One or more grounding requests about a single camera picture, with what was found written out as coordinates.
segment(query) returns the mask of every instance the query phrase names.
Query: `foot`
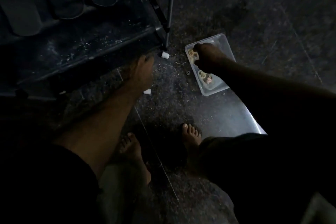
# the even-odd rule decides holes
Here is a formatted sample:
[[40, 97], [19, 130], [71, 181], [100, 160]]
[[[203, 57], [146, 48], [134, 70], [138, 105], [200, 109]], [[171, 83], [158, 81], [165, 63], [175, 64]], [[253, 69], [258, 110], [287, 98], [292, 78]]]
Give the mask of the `foot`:
[[147, 184], [151, 181], [151, 173], [148, 171], [142, 156], [141, 156], [141, 146], [137, 138], [133, 133], [128, 133], [128, 137], [122, 139], [120, 142], [120, 154], [125, 155], [127, 158], [131, 158], [137, 161], [146, 177]]
[[188, 153], [187, 166], [189, 173], [192, 176], [203, 176], [198, 161], [198, 148], [202, 142], [201, 134], [190, 124], [183, 124], [182, 141]]

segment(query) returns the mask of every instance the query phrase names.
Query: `white plastic cap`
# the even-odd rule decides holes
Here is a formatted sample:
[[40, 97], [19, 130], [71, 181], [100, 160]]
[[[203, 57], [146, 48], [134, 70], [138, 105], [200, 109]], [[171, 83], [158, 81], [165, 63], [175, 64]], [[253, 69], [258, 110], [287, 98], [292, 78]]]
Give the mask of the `white plastic cap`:
[[144, 93], [144, 94], [148, 94], [148, 95], [150, 95], [151, 92], [152, 92], [152, 90], [151, 90], [151, 89], [148, 89], [148, 90], [145, 90], [143, 93]]
[[162, 58], [165, 58], [165, 59], [169, 59], [169, 54], [166, 53], [166, 52], [162, 52], [161, 57], [162, 57]]

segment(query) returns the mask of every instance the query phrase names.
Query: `clear plastic container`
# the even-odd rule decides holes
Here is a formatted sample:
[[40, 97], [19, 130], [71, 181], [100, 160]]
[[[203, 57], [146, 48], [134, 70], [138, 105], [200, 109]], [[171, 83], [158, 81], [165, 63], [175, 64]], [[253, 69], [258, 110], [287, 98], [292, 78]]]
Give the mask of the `clear plastic container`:
[[198, 42], [195, 42], [193, 44], [188, 44], [184, 50], [185, 53], [187, 54], [188, 60], [191, 64], [191, 68], [195, 74], [199, 89], [201, 90], [202, 95], [204, 96], [209, 96], [211, 94], [215, 94], [217, 92], [220, 92], [222, 90], [226, 90], [229, 88], [229, 86], [218, 76], [214, 74], [210, 74], [212, 76], [212, 82], [211, 83], [206, 83], [204, 80], [201, 78], [200, 75], [200, 69], [194, 65], [194, 58], [190, 57], [188, 50], [193, 49], [195, 44], [204, 44], [204, 43], [210, 43], [215, 46], [217, 46], [227, 58], [232, 59], [233, 61], [235, 60], [235, 57], [233, 56], [233, 53], [231, 51], [229, 42], [224, 34], [218, 34], [214, 35], [212, 37], [209, 37], [207, 39], [200, 40]]

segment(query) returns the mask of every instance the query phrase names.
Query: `hand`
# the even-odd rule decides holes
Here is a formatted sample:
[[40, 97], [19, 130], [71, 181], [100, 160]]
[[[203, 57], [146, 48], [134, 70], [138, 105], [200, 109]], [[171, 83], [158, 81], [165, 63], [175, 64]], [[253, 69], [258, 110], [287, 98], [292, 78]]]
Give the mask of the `hand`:
[[205, 73], [214, 73], [224, 60], [228, 60], [224, 53], [213, 44], [195, 44], [194, 52], [198, 52], [199, 60], [194, 64]]
[[143, 91], [148, 90], [153, 83], [154, 58], [146, 60], [145, 55], [141, 55], [138, 61], [130, 66], [129, 80], [126, 82], [128, 89], [139, 97]]

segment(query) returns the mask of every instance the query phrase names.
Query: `tile grout line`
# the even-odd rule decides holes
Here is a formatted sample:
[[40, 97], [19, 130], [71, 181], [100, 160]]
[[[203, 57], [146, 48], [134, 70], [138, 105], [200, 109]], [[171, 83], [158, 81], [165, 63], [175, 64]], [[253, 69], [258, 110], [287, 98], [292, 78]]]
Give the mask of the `tile grout line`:
[[293, 27], [292, 22], [289, 20], [289, 17], [288, 17], [288, 15], [287, 15], [285, 9], [283, 8], [283, 6], [282, 6], [281, 4], [279, 4], [279, 8], [281, 9], [282, 13], [283, 13], [284, 16], [286, 17], [287, 22], [288, 22], [289, 25], [290, 25], [292, 31], [294, 32], [295, 37], [296, 37], [296, 40], [299, 42], [301, 48], [303, 49], [303, 52], [305, 53], [305, 55], [306, 55], [306, 57], [307, 57], [307, 59], [308, 59], [310, 65], [311, 65], [311, 68], [313, 69], [313, 72], [314, 72], [315, 76], [318, 78], [318, 80], [319, 80], [319, 81], [321, 82], [321, 84], [323, 85], [322, 79], [321, 79], [320, 75], [318, 74], [318, 72], [317, 72], [317, 70], [316, 70], [316, 68], [315, 68], [315, 66], [314, 66], [314, 64], [313, 64], [312, 59], [310, 58], [308, 52], [306, 51], [306, 48], [304, 47], [303, 42], [301, 41], [301, 39], [300, 39], [299, 35], [297, 34], [295, 28]]
[[[119, 74], [119, 76], [120, 76], [121, 81], [123, 82], [124, 80], [123, 80], [123, 78], [122, 78], [122, 76], [121, 76], [121, 73], [119, 72], [119, 69], [118, 69], [118, 68], [117, 68], [117, 71], [118, 71], [118, 74]], [[167, 175], [167, 173], [166, 173], [166, 170], [164, 169], [164, 167], [163, 167], [163, 165], [162, 165], [161, 159], [159, 158], [158, 153], [156, 152], [156, 150], [155, 150], [155, 148], [154, 148], [154, 145], [153, 145], [153, 143], [152, 143], [152, 140], [151, 140], [151, 138], [149, 137], [149, 134], [148, 134], [147, 129], [146, 129], [146, 127], [145, 127], [145, 125], [144, 125], [144, 123], [143, 123], [143, 121], [142, 121], [142, 119], [141, 119], [141, 117], [140, 117], [140, 115], [139, 115], [139, 112], [138, 112], [138, 110], [137, 110], [137, 108], [136, 108], [135, 106], [134, 106], [134, 109], [135, 109], [135, 111], [136, 111], [136, 113], [137, 113], [137, 115], [138, 115], [138, 117], [139, 117], [139, 119], [140, 119], [140, 122], [141, 122], [143, 128], [145, 129], [145, 132], [146, 132], [147, 137], [148, 137], [148, 139], [149, 139], [149, 141], [150, 141], [150, 144], [152, 145], [152, 148], [153, 148], [153, 150], [154, 150], [154, 152], [155, 152], [155, 155], [156, 155], [157, 159], [158, 159], [159, 162], [160, 162], [160, 166], [162, 167], [162, 169], [163, 169], [163, 171], [164, 171], [164, 173], [165, 173], [165, 175], [166, 175], [166, 177], [167, 177], [167, 179], [168, 179], [168, 182], [169, 182], [169, 184], [170, 184], [170, 187], [172, 188], [172, 190], [173, 190], [173, 192], [174, 192], [174, 195], [175, 195], [177, 201], [180, 203], [180, 200], [179, 200], [179, 198], [177, 197], [176, 192], [175, 192], [175, 190], [174, 190], [174, 188], [173, 188], [173, 185], [171, 184], [170, 179], [169, 179], [169, 177], [168, 177], [168, 175]]]

